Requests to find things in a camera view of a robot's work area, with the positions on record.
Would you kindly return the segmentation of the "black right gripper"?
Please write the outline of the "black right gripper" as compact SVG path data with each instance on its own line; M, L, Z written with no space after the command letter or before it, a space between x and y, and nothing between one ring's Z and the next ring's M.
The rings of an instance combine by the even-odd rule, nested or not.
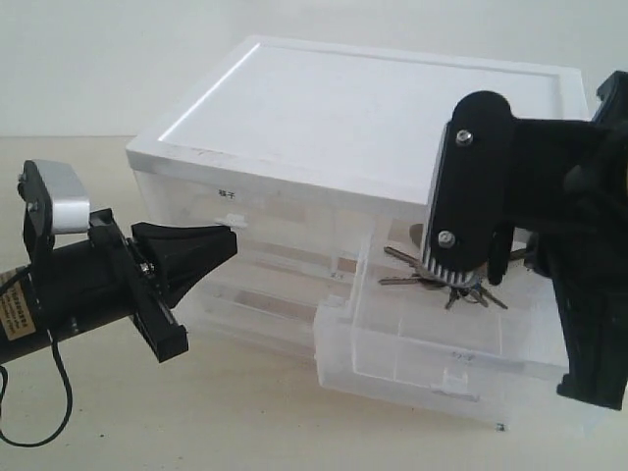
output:
M559 395L621 407L627 387L627 74L597 90L588 122L525 120L511 189L525 202L519 227L532 232L527 261L551 279L568 357ZM513 226L494 231L487 278L498 286Z

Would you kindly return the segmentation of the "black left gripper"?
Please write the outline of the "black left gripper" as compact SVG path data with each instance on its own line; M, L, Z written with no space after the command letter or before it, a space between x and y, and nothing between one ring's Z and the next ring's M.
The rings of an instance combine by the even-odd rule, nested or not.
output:
M125 310L157 360L163 363L188 352L187 331L170 308L237 255L236 233L223 225L166 227L142 222L131 226L132 241L119 228L113 211L103 209L89 215L88 235L106 255L122 284ZM142 270L141 255L152 266L158 289L152 285L151 272Z

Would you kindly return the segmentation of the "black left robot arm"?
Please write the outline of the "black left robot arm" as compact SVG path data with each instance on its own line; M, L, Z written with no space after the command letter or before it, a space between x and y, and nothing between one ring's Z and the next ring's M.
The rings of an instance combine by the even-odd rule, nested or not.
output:
M183 354L187 331L173 309L236 254L236 233L227 226L140 222L124 235L111 210L96 211L85 240L49 248L2 294L1 361L124 318L158 361Z

